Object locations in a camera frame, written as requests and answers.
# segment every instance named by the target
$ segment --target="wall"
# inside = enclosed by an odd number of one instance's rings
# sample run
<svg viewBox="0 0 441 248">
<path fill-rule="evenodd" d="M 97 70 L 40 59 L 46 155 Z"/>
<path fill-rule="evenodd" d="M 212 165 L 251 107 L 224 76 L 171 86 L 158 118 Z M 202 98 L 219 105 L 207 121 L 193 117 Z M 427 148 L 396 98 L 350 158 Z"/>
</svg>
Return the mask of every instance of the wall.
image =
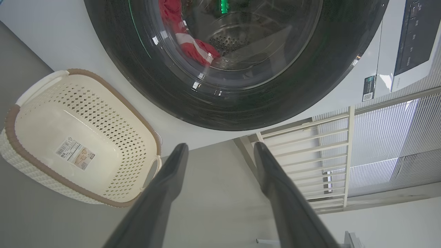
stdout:
<svg viewBox="0 0 441 248">
<path fill-rule="evenodd" d="M 381 207 L 441 196 L 441 182 L 348 198 L 348 210 Z"/>
<path fill-rule="evenodd" d="M 366 248 L 441 246 L 441 197 L 319 215 L 329 231 L 343 242 L 355 233 Z"/>
</svg>

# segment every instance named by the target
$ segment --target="door glass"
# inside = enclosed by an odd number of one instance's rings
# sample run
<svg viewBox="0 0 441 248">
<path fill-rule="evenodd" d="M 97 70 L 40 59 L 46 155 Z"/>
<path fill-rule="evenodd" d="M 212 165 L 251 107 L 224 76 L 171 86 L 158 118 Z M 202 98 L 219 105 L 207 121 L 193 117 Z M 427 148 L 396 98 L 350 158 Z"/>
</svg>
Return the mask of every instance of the door glass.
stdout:
<svg viewBox="0 0 441 248">
<path fill-rule="evenodd" d="M 158 4 L 159 11 L 153 12 L 160 20 L 156 32 L 167 33 L 172 43 L 165 42 L 164 49 L 182 71 L 202 83 L 251 88 L 270 81 L 296 60 L 314 31 L 322 0 Z"/>
</svg>

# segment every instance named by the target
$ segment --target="sticker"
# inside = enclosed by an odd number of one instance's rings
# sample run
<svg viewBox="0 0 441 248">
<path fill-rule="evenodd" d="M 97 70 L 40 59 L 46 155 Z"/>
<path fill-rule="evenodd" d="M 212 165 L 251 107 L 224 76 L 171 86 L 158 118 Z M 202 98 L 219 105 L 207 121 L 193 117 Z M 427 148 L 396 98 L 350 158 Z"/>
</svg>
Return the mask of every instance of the sticker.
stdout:
<svg viewBox="0 0 441 248">
<path fill-rule="evenodd" d="M 90 151 L 87 147 L 84 147 L 72 137 L 65 139 L 55 153 L 82 170 L 85 170 L 95 157 L 95 153 Z"/>
<path fill-rule="evenodd" d="M 371 100 L 374 98 L 375 91 L 375 76 L 370 76 L 364 79 L 363 99 L 362 101 Z"/>
</svg>

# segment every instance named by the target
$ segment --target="laundry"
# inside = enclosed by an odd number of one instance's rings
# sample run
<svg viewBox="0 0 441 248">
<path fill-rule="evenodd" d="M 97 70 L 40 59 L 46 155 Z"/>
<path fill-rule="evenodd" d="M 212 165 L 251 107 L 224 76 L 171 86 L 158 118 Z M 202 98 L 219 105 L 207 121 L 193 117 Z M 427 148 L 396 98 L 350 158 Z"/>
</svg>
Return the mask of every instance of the laundry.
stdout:
<svg viewBox="0 0 441 248">
<path fill-rule="evenodd" d="M 159 0 L 159 8 L 162 21 L 173 29 L 176 40 L 187 57 L 201 65 L 209 66 L 214 59 L 221 56 L 213 46 L 193 38 L 188 33 L 185 21 L 181 17 L 180 0 Z"/>
</svg>

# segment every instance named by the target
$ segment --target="washing machine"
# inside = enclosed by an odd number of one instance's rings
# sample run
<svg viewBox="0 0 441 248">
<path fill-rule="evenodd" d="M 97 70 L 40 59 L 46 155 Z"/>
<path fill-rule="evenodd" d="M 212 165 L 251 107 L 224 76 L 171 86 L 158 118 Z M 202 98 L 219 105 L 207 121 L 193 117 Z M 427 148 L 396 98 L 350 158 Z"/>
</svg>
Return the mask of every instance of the washing machine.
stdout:
<svg viewBox="0 0 441 248">
<path fill-rule="evenodd" d="M 390 2 L 86 0 L 86 6 L 111 58 L 150 101 L 200 127 L 241 131 L 277 124 L 316 104 L 371 42 L 368 52 L 378 56 L 359 67 L 377 71 L 352 82 L 363 87 L 359 101 L 374 97 L 378 81 L 377 96 L 402 87 L 403 77 L 394 88 L 392 77 L 430 57 L 439 2 Z M 387 22 L 397 22 L 391 31 L 400 41 L 385 33 Z M 382 48 L 388 42 L 395 49 Z M 381 49 L 391 52 L 393 72 L 379 61 Z"/>
<path fill-rule="evenodd" d="M 3 1 L 53 70 L 93 71 L 168 154 L 370 101 L 425 77 L 437 0 Z"/>
</svg>

